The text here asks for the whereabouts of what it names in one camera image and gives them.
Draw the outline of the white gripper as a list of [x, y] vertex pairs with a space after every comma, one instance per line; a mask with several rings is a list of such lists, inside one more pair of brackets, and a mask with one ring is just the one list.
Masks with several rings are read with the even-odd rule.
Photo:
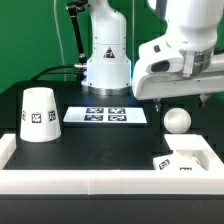
[[168, 72], [147, 73], [144, 64], [138, 61], [134, 68], [132, 91], [138, 100], [153, 99], [156, 112], [162, 108], [160, 98], [197, 94], [201, 94], [199, 107], [203, 108], [211, 98], [210, 93], [224, 92], [224, 54], [214, 55], [210, 67], [191, 78]]

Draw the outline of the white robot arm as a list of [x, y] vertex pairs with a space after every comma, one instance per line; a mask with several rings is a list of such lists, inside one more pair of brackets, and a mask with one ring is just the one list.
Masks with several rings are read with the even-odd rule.
[[139, 47], [139, 59], [126, 55], [126, 19], [108, 0], [87, 0], [92, 22], [92, 55], [85, 91], [139, 100], [208, 95], [224, 91], [224, 54], [217, 55], [217, 26], [224, 0], [147, 0], [167, 22], [166, 33]]

